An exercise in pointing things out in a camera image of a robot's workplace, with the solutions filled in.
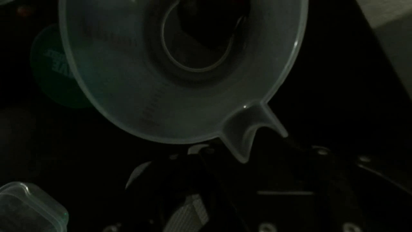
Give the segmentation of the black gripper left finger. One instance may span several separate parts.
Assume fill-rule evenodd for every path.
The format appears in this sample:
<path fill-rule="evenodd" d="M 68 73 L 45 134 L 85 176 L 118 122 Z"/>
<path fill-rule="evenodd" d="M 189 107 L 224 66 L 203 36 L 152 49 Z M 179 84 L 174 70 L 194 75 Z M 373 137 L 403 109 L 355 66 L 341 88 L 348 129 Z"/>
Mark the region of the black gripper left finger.
<path fill-rule="evenodd" d="M 223 185 L 207 167 L 211 146 L 136 165 L 111 204 L 111 232 L 241 232 Z"/>

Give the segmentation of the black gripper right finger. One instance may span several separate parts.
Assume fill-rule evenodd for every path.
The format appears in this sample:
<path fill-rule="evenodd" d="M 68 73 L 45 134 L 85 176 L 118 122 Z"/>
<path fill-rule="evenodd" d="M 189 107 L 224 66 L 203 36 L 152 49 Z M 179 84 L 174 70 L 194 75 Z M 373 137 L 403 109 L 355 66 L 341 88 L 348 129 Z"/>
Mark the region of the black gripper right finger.
<path fill-rule="evenodd" d="M 283 141 L 256 149 L 266 208 L 259 232 L 412 232 L 411 172 Z"/>

